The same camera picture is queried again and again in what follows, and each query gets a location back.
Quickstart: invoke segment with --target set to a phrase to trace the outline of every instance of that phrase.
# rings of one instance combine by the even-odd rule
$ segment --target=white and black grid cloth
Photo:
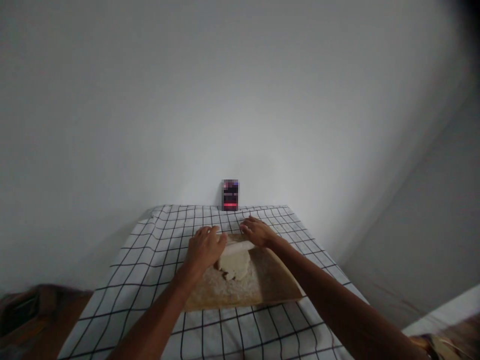
[[[305,257],[366,301],[288,206],[164,205],[137,223],[95,290],[58,359],[105,359],[182,265],[203,226],[239,234],[261,219]],[[298,302],[181,313],[163,359],[346,359],[350,355],[304,296]]]

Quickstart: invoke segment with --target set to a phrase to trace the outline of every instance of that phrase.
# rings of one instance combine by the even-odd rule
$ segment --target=smartphone
[[[223,180],[221,209],[223,211],[237,211],[239,209],[238,180]]]

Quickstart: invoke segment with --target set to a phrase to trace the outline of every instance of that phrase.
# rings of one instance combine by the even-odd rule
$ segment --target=cutting board
[[[294,277],[271,250],[255,247],[248,252],[250,266],[243,279],[227,281],[216,265],[209,267],[188,298],[184,310],[272,305],[302,298]]]

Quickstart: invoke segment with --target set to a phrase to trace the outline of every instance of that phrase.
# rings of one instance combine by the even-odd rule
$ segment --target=wrist
[[[181,268],[178,270],[178,277],[182,280],[198,283],[205,273],[204,268],[200,264],[195,262],[184,262]]]
[[[266,248],[273,250],[272,248],[281,244],[282,242],[286,242],[286,240],[283,237],[280,237],[277,234],[272,235],[266,242]]]

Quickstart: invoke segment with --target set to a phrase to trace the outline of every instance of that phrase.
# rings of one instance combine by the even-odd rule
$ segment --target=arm
[[[249,217],[240,228],[252,243],[269,248],[282,260],[318,314],[355,359],[426,359],[377,311],[301,255],[264,222]]]
[[[218,226],[202,227],[188,244],[185,262],[172,281],[110,353],[109,360],[160,359],[185,302],[205,270],[224,251],[227,235],[217,242]]]

